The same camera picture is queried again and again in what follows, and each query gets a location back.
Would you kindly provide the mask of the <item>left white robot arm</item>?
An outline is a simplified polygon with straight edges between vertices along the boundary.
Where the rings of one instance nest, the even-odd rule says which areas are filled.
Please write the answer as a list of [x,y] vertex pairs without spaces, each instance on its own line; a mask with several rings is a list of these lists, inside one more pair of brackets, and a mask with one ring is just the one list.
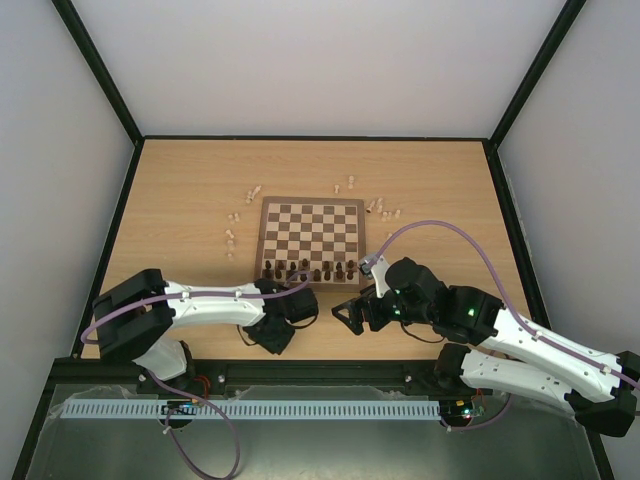
[[161,380],[185,375],[190,351],[169,336],[178,328],[233,325],[249,344],[280,354],[301,321],[313,322],[318,301],[309,281],[290,287],[271,279],[232,287],[189,286],[146,269],[93,301],[94,322],[81,334],[100,358],[133,362]]

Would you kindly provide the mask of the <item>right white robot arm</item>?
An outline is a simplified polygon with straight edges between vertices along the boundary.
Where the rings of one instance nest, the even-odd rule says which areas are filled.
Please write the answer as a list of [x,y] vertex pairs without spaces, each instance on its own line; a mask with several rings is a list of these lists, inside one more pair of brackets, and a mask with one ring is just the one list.
[[425,324],[446,339],[434,367],[450,392],[491,389],[554,406],[588,430],[623,437],[636,418],[632,389],[638,355],[600,352],[511,312],[498,297],[470,286],[448,286],[427,267],[403,258],[365,261],[373,285],[332,314],[354,334],[391,322]]

